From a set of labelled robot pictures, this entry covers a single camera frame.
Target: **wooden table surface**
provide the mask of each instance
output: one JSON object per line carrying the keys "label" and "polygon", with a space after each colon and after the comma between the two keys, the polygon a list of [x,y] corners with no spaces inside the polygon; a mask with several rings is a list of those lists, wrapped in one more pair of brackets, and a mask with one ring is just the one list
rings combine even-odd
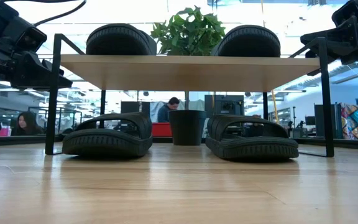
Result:
{"label": "wooden table surface", "polygon": [[354,149],[268,164],[224,161],[205,146],[154,144],[132,161],[43,148],[0,147],[0,223],[358,223]]}
{"label": "wooden table surface", "polygon": [[271,91],[319,69],[318,58],[62,55],[102,90]]}

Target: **shelf top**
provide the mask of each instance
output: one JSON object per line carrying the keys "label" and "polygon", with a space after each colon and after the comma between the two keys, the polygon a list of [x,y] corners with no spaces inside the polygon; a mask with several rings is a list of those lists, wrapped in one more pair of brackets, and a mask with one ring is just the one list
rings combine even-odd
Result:
{"label": "shelf top", "polygon": [[102,90],[271,91],[319,68],[318,58],[62,55]]}

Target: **black plant pot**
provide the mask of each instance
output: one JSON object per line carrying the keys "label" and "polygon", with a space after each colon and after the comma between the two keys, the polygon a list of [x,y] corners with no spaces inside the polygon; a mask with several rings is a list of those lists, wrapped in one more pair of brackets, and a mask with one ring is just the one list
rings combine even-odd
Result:
{"label": "black plant pot", "polygon": [[176,110],[169,112],[173,144],[199,146],[203,137],[205,111]]}

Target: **black slide sandal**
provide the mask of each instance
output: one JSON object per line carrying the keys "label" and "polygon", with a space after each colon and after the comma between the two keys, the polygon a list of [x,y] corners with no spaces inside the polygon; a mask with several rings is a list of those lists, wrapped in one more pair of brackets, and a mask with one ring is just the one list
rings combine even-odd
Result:
{"label": "black slide sandal", "polygon": [[280,57],[280,41],[271,30],[243,25],[230,30],[211,55],[225,57]]}
{"label": "black slide sandal", "polygon": [[[263,124],[263,136],[225,134],[231,124]],[[208,121],[206,145],[221,159],[288,159],[299,156],[298,143],[280,125],[252,116],[214,115]]]}
{"label": "black slide sandal", "polygon": [[94,30],[86,41],[89,55],[156,55],[157,44],[129,24],[108,24]]}
{"label": "black slide sandal", "polygon": [[[97,121],[121,120],[134,124],[133,131],[97,129]],[[140,157],[153,144],[152,122],[140,112],[104,114],[78,125],[63,140],[63,153],[79,156]]]}

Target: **green leaves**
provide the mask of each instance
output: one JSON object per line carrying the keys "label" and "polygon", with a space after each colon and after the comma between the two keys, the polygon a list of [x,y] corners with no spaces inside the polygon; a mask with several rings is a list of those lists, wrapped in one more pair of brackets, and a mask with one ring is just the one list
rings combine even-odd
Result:
{"label": "green leaves", "polygon": [[224,27],[213,14],[202,15],[195,6],[185,8],[173,15],[168,24],[155,23],[151,36],[161,42],[160,54],[167,55],[210,55],[212,48],[224,36]]}

